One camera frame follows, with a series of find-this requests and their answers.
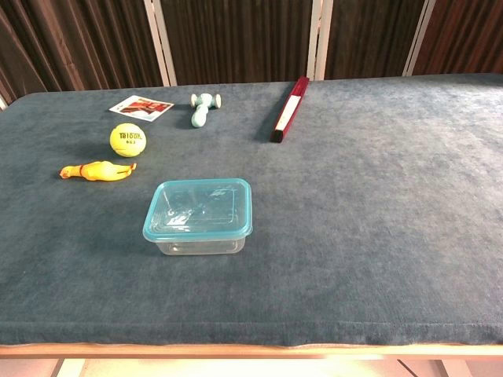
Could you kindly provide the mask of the yellow tennis ball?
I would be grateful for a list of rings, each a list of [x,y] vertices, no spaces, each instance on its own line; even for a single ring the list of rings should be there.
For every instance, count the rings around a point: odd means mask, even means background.
[[[145,150],[146,136],[139,126],[121,123],[110,133],[109,144],[119,156],[135,157]]]

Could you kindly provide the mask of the teal container lid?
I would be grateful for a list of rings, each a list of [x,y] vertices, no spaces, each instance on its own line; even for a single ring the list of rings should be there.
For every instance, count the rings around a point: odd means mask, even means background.
[[[252,230],[250,184],[241,178],[205,178],[160,184],[142,232],[153,243],[182,243],[241,240]]]

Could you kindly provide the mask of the yellow rubber chicken toy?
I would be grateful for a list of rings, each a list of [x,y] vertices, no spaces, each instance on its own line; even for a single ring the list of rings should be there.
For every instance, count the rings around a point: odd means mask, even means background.
[[[128,178],[136,167],[136,163],[119,165],[109,161],[96,161],[63,167],[59,175],[63,179],[85,178],[88,181],[120,181]]]

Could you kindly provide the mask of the brown slatted screen panel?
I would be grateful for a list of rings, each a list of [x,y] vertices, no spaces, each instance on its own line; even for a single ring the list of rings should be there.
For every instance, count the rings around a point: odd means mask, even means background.
[[[295,81],[316,0],[160,0],[176,83]]]
[[[0,0],[0,107],[32,93],[169,86],[160,0]]]
[[[413,74],[436,0],[312,0],[312,80]]]
[[[412,73],[503,74],[503,0],[435,0]]]

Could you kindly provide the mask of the long dark red box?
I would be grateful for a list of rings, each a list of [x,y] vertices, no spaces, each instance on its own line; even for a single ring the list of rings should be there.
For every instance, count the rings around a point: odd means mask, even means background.
[[[281,143],[284,140],[292,125],[293,119],[296,117],[298,107],[302,102],[309,82],[310,80],[306,76],[302,76],[296,81],[296,84],[293,86],[292,91],[281,109],[281,113],[270,135],[270,140],[272,142]]]

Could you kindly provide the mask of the clear plastic container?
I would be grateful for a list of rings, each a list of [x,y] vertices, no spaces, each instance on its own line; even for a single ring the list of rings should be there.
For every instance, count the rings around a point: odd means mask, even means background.
[[[170,256],[235,254],[243,249],[245,240],[243,237],[237,240],[155,242],[155,245]]]

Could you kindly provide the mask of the printed photo card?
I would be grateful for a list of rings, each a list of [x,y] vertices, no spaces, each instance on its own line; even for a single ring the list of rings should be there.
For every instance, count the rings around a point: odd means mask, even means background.
[[[174,104],[172,103],[131,95],[127,99],[111,107],[109,111],[130,118],[153,122],[173,106]]]

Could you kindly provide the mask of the light blue toy hammer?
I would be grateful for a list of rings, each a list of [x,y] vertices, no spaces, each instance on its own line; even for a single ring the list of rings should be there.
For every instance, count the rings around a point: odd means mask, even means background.
[[[194,113],[191,118],[191,124],[195,128],[201,128],[207,121],[207,114],[211,108],[221,108],[222,98],[220,94],[211,95],[202,93],[201,95],[192,94],[190,97],[191,107]]]

